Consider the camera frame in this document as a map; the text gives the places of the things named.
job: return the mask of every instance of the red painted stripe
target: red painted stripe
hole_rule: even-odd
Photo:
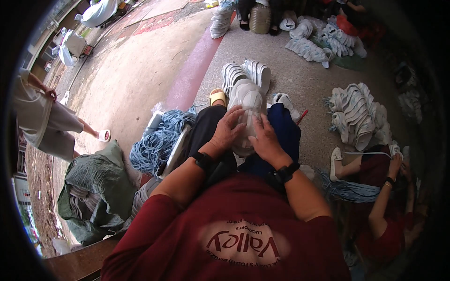
[[[233,22],[236,12],[231,16]],[[198,41],[192,53],[178,72],[167,95],[166,105],[168,109],[187,110],[192,106],[198,89],[211,64],[212,58],[217,52],[221,38],[212,39],[209,28]]]

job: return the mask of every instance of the black wristband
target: black wristband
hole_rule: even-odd
[[[386,180],[385,180],[385,182],[389,182],[390,184],[392,184],[392,187],[395,186],[394,180],[393,180],[392,178],[390,178],[390,177],[387,177]]]
[[[194,153],[194,155],[192,155],[192,157],[195,159],[195,164],[197,164],[197,166],[202,168],[205,172],[207,172],[214,163],[214,160],[211,158],[211,156],[204,152],[196,152]]]
[[[289,165],[289,167],[283,166],[275,172],[275,178],[279,183],[284,184],[292,179],[292,174],[297,171],[299,167],[300,164],[295,162]]]

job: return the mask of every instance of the white shirt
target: white shirt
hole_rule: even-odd
[[[53,100],[28,84],[29,70],[20,68],[14,81],[13,107],[28,143],[38,148],[49,122]]]

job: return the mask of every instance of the gray shorts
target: gray shorts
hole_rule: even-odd
[[[84,125],[78,120],[74,111],[55,102],[50,110],[49,122],[38,149],[72,162],[75,138],[68,132],[81,133],[83,128]]]

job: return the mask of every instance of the terrazzo floor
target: terrazzo floor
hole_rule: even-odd
[[[277,37],[261,35],[239,28],[235,20],[225,34],[208,71],[201,83],[194,105],[197,110],[209,104],[209,93],[222,86],[221,69],[229,62],[242,64],[245,59],[254,59],[267,65],[272,72],[267,101],[271,103],[273,93],[287,93],[294,106],[302,114],[308,114],[300,123],[300,164],[329,169],[329,158],[336,146],[344,149],[340,136],[329,132],[331,114],[322,99],[331,96],[332,89],[345,89],[350,83],[364,82],[375,101],[387,109],[387,120],[391,125],[393,139],[399,144],[416,146],[415,129],[404,119],[397,104],[397,93],[390,74],[383,67],[383,58],[369,50],[365,60],[365,71],[345,70],[330,64],[329,69],[317,62],[307,62],[284,46],[289,34],[283,31]]]

